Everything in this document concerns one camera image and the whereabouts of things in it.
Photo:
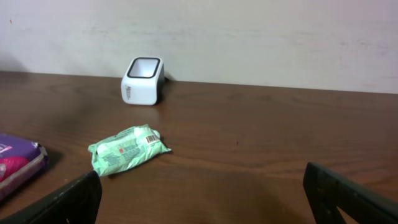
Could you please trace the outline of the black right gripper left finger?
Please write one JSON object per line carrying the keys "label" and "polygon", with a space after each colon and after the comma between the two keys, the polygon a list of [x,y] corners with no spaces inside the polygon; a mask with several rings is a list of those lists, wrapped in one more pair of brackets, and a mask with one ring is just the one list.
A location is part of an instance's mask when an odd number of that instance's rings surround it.
{"label": "black right gripper left finger", "polygon": [[101,196],[100,177],[91,171],[3,218],[1,224],[95,224]]}

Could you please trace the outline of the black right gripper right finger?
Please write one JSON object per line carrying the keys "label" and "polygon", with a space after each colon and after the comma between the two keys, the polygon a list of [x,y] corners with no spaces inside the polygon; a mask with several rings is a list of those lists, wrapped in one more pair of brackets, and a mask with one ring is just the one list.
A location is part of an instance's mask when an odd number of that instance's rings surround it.
{"label": "black right gripper right finger", "polygon": [[303,187],[317,223],[345,223],[344,211],[358,223],[397,224],[397,202],[309,162]]}

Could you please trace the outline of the red purple pad package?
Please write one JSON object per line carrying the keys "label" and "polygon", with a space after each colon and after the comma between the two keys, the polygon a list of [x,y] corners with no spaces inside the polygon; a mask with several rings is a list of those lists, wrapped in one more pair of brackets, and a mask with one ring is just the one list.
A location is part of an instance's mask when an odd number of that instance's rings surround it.
{"label": "red purple pad package", "polygon": [[43,171],[48,160],[46,149],[39,143],[1,134],[1,200]]}

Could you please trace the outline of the green wet wipes pack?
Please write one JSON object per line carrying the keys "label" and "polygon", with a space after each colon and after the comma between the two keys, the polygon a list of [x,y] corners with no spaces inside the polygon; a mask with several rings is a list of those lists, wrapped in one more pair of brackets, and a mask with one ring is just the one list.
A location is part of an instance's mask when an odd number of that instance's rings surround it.
{"label": "green wet wipes pack", "polygon": [[94,171],[104,177],[135,168],[171,149],[161,141],[158,131],[145,124],[91,144],[88,151]]}

